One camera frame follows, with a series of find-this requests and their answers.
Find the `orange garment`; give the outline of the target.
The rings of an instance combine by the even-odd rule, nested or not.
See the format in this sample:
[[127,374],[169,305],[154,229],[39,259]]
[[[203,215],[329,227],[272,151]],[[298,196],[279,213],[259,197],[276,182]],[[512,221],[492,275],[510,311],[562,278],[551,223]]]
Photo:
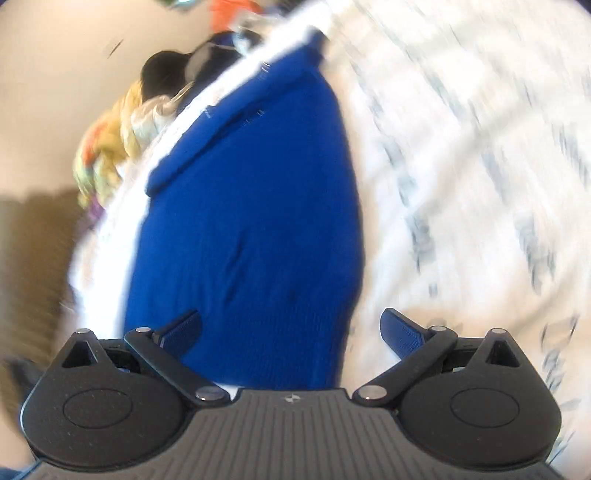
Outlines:
[[228,26],[240,11],[261,13],[263,6],[252,0],[212,0],[209,11],[211,12],[211,30],[219,33],[228,30]]

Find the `brown wooden headboard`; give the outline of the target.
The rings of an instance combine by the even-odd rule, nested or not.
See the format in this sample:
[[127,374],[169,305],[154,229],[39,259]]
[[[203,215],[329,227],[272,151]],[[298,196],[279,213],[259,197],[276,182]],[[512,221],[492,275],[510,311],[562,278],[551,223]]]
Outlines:
[[73,189],[1,199],[1,405],[16,418],[23,394],[9,364],[47,367],[82,209]]

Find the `blue knit sweater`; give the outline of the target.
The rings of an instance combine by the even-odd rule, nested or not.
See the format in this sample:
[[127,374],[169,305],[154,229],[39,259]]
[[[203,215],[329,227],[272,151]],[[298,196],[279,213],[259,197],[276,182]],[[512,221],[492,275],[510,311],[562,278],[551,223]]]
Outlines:
[[218,383],[323,390],[339,374],[363,232],[324,44],[312,34],[207,108],[147,182],[124,326],[197,313],[182,361]]

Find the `white duvet with script text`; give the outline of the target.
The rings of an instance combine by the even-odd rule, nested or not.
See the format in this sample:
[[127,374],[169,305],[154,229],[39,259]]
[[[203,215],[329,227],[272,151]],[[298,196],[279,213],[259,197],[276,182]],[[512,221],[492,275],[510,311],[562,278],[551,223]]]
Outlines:
[[70,270],[77,323],[122,328],[148,175],[201,113],[308,32],[345,118],[366,267],[341,383],[394,362],[389,307],[463,336],[509,330],[554,394],[550,464],[590,475],[590,17],[572,1],[314,1],[157,136]]

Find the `yellow floral blanket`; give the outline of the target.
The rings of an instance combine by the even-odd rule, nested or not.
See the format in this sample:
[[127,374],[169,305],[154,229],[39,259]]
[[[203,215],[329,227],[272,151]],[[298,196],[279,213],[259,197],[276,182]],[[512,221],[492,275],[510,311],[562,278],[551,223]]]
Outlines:
[[160,132],[176,117],[177,107],[190,86],[169,97],[145,100],[142,82],[131,84],[111,108],[85,131],[73,160],[73,176],[80,206],[105,207],[119,188],[121,171],[137,162]]

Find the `black garment pile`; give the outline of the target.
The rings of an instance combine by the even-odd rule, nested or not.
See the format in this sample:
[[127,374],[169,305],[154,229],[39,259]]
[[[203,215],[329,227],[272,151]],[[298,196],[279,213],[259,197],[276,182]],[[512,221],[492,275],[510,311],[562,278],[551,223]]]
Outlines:
[[159,96],[181,96],[176,113],[182,112],[207,86],[241,57],[232,33],[222,31],[209,37],[190,53],[163,50],[149,57],[140,73],[142,101]]

